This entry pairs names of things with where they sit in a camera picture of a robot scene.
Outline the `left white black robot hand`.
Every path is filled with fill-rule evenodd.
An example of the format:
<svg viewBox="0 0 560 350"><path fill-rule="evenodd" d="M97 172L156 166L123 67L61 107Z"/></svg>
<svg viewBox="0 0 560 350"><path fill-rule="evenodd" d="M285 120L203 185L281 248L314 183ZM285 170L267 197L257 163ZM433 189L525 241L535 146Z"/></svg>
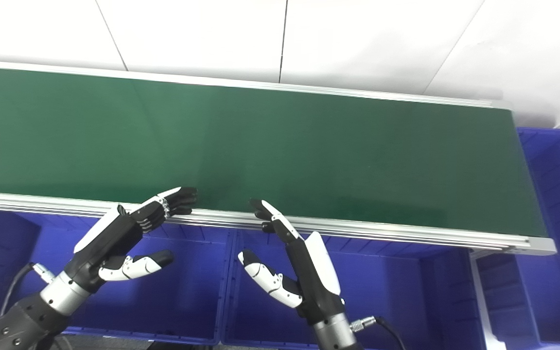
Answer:
<svg viewBox="0 0 560 350"><path fill-rule="evenodd" d="M158 193L132 210L121 204L110 209L76 244L64 272L89 293L105 284L99 270L109 259L124 261L145 233L176 215L189 215L197 200L196 188L179 187Z"/></svg>

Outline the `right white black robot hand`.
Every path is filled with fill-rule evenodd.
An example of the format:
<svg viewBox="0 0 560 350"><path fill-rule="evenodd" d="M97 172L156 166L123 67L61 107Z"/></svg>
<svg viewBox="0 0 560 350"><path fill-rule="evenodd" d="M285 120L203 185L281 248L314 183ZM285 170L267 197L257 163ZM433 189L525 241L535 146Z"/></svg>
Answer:
<svg viewBox="0 0 560 350"><path fill-rule="evenodd" d="M274 233L285 246L296 280L277 273L250 249L238 253L245 272L273 299L297 311L309 326L327 323L345 312L340 283L319 232L302 237L277 208L262 199L251 198L262 230Z"/></svg>

